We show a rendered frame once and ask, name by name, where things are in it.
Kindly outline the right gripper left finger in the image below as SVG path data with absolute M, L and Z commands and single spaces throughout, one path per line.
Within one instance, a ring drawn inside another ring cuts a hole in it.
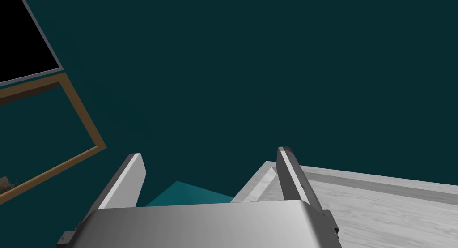
M 146 169 L 140 153 L 129 154 L 84 219 L 99 209 L 135 207 L 144 184 Z

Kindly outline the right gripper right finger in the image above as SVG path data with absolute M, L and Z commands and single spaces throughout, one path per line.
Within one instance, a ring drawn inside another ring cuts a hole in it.
M 303 200 L 318 212 L 323 211 L 297 158 L 287 146 L 279 146 L 277 150 L 276 174 L 285 200 Z

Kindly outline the brown wooden shelf frame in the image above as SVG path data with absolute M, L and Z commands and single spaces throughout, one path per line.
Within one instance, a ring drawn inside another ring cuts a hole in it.
M 72 104 L 73 108 L 78 114 L 82 124 L 87 130 L 95 146 L 55 166 L 54 168 L 42 174 L 39 174 L 38 176 L 14 187 L 13 189 L 8 190 L 3 194 L 0 194 L 0 205 L 24 193 L 25 191 L 32 189 L 36 185 L 50 179 L 51 177 L 56 176 L 64 170 L 71 168 L 72 166 L 95 155 L 96 153 L 106 149 L 105 142 L 103 141 L 100 133 L 98 132 L 86 108 L 84 107 L 84 104 L 82 103 L 72 83 L 70 82 L 67 74 L 65 73 L 59 73 L 56 75 L 0 89 L 0 105 L 49 91 L 57 85 L 62 86 L 67 98 L 69 99 L 70 103 Z

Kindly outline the black screen with grey frame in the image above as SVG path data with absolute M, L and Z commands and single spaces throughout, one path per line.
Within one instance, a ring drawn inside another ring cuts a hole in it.
M 25 0 L 0 0 L 0 86 L 63 70 Z

